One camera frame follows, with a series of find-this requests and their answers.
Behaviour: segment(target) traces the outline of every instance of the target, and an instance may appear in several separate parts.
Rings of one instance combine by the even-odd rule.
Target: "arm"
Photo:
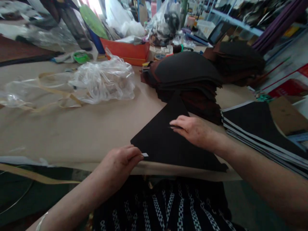
[[[308,228],[307,180],[233,142],[200,119],[181,115],[170,124],[182,127],[174,131],[189,142],[226,160],[287,223]]]
[[[118,191],[143,159],[133,145],[111,150],[100,165],[45,216],[40,231],[73,230],[90,212]],[[27,230],[35,231],[38,219]]]

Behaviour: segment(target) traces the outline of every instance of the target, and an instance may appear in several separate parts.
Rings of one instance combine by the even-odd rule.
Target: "red box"
[[[289,79],[268,94],[273,98],[284,95],[304,96],[308,94],[308,86],[297,79]]]
[[[111,54],[119,56],[133,66],[142,66],[148,61],[150,43],[134,45],[131,43],[115,42],[100,38],[104,49],[108,48]]]

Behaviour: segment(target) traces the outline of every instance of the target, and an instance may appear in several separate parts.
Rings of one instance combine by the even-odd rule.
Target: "person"
[[[257,152],[212,130],[202,120],[179,116],[174,131],[215,153],[289,225],[308,228],[308,182]],[[133,145],[111,150],[99,166],[28,230],[72,230],[94,211],[93,230],[244,230],[231,222],[222,182],[161,180],[153,189],[130,176],[143,160]]]

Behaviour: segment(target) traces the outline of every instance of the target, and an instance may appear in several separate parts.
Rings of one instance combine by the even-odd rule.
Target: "stack of black sheets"
[[[227,134],[308,179],[308,154],[279,132],[266,102],[247,102],[222,114]]]
[[[248,78],[262,74],[265,67],[263,57],[246,41],[219,42],[203,56],[216,67],[223,83],[245,86]]]
[[[216,89],[222,79],[214,65],[196,52],[181,52],[141,70],[141,81],[156,89],[158,98],[168,102],[175,91],[187,110],[215,124],[221,124]]]

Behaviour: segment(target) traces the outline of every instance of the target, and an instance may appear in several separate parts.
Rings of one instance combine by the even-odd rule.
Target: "orange box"
[[[108,48],[111,54],[119,56],[133,66],[142,66],[148,61],[150,43],[134,45],[131,43],[115,42],[100,38],[104,49]]]

